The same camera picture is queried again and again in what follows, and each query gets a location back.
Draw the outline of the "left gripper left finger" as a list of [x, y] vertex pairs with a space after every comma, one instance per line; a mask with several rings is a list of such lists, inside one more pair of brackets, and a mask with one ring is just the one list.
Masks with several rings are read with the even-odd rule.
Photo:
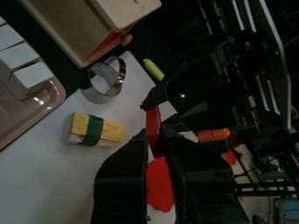
[[147, 224], [147, 159], [149, 142], [142, 129], [98, 170], [90, 224]]

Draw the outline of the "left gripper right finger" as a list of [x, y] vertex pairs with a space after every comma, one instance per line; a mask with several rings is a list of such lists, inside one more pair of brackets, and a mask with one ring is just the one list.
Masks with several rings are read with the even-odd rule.
[[235, 194], [229, 162], [173, 129], [162, 127], [170, 167], [175, 224], [250, 224]]

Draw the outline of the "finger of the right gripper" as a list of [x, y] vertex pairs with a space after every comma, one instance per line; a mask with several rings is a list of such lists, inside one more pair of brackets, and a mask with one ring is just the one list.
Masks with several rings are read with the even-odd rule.
[[189, 130], [219, 130], [235, 125], [237, 118], [233, 112], [229, 110], [209, 110], [187, 117], [175, 114], [163, 121], [163, 126], [169, 127], [177, 132]]
[[221, 63], [214, 58], [181, 59], [142, 103], [145, 111], [170, 102], [185, 112], [217, 93], [214, 80], [221, 77]]

